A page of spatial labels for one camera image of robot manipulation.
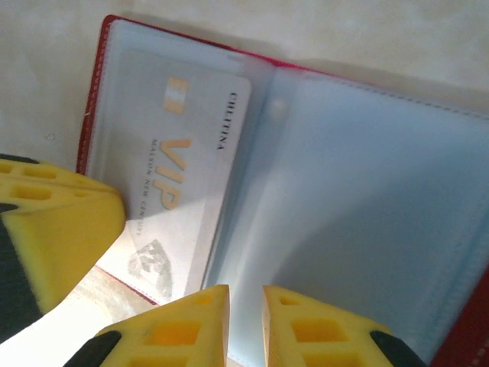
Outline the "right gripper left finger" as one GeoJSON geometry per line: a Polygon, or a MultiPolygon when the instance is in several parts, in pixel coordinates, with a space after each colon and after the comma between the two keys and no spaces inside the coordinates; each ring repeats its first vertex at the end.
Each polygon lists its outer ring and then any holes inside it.
{"type": "Polygon", "coordinates": [[[208,287],[100,330],[66,366],[225,366],[229,288],[208,287]]]}

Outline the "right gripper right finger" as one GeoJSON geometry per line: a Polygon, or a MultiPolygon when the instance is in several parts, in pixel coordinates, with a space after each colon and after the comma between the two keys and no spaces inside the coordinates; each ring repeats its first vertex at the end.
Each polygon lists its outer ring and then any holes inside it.
{"type": "Polygon", "coordinates": [[[266,366],[424,366],[390,329],[283,287],[263,286],[266,366]]]}

